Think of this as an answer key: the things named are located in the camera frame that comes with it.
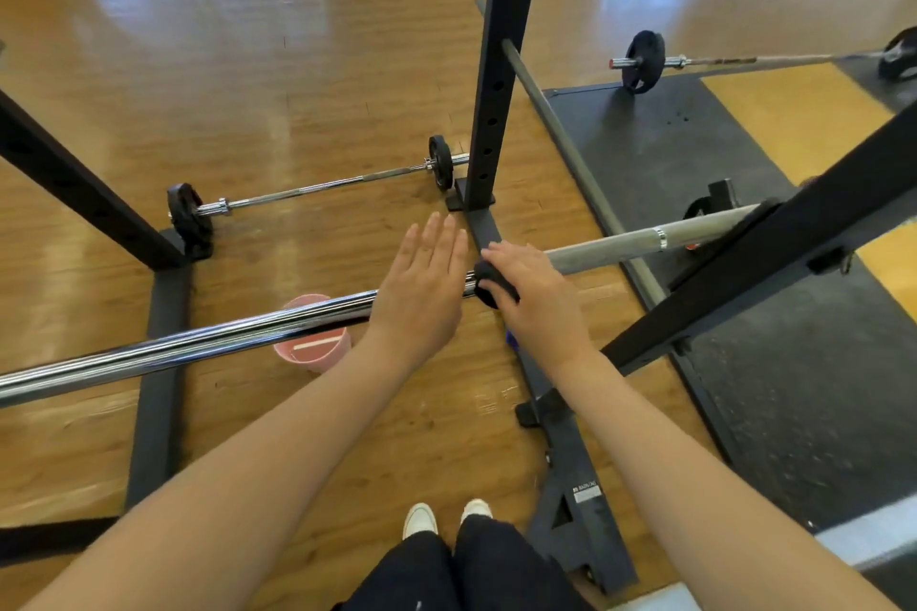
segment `shiny hardwood floor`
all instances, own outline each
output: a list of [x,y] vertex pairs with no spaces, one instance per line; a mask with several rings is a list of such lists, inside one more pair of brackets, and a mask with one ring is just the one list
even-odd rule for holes
[[[544,86],[607,81],[634,32],[673,53],[805,53],[884,44],[917,0],[533,0],[523,55]],[[480,49],[472,0],[3,0],[0,86],[157,227],[164,189],[242,198],[420,162],[444,133],[468,149]],[[12,169],[0,170],[0,369],[141,339],[150,276]],[[510,239],[553,248],[599,235],[521,88],[494,212]],[[441,197],[424,176],[317,194],[216,221],[192,323],[280,307],[304,292],[375,286],[403,230]],[[640,314],[616,269],[576,277],[597,343]],[[261,349],[195,364],[187,462],[309,380]],[[631,381],[709,446],[667,362]],[[458,338],[340,465],[253,601],[325,609],[393,545],[425,500],[447,538],[473,496],[523,527],[544,473],[520,430],[519,375],[498,319],[468,301]],[[119,512],[137,381],[0,411],[0,526]],[[635,596],[676,579],[597,449],[635,559]],[[14,608],[67,559],[0,570]]]

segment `yellow mat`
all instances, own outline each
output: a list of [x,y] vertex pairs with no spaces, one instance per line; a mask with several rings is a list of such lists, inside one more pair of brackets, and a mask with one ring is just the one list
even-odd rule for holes
[[[795,185],[817,177],[891,117],[832,63],[708,75],[704,84]],[[917,321],[917,224],[858,254]]]

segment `squat rack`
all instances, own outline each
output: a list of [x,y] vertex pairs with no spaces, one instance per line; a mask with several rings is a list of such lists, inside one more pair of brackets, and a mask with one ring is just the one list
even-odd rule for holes
[[[530,3],[487,0],[469,171],[465,179],[455,181],[448,204],[465,214],[478,246],[500,238],[490,205],[513,83],[519,77],[604,233],[620,235],[624,228],[522,63],[519,51]],[[836,270],[858,246],[916,212],[915,129],[917,104],[891,119],[793,199],[761,204],[709,245],[697,263],[670,284],[670,295],[641,260],[625,264],[648,314],[603,351],[625,373],[669,353],[734,468],[740,468],[741,455],[728,428],[692,376],[690,364],[681,360],[687,343],[802,277]],[[209,256],[209,251],[182,247],[173,231],[155,232],[2,93],[0,153],[154,271],[150,337],[172,336],[187,327],[191,264]],[[531,356],[524,351],[517,355],[531,397],[517,407],[517,417],[526,427],[542,428],[548,445],[548,473],[527,536],[544,556],[554,557],[566,570],[585,567],[602,590],[611,593],[636,579],[633,564],[572,412]],[[10,376],[0,376],[0,383]],[[127,508],[174,473],[180,409],[180,366],[144,377]],[[0,563],[82,549],[115,520],[0,530]]]

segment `forearm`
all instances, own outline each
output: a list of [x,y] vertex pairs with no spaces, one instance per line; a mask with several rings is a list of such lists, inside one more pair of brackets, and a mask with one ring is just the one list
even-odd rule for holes
[[135,507],[28,606],[241,608],[409,367],[368,338]]
[[640,396],[601,353],[553,376],[707,611],[893,609]]

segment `person's left hand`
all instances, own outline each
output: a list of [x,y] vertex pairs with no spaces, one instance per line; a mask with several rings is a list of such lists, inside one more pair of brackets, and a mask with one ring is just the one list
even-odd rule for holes
[[409,372],[432,358],[461,320],[467,251],[468,234],[451,215],[433,213],[423,232],[412,225],[376,294],[364,342],[407,361]]

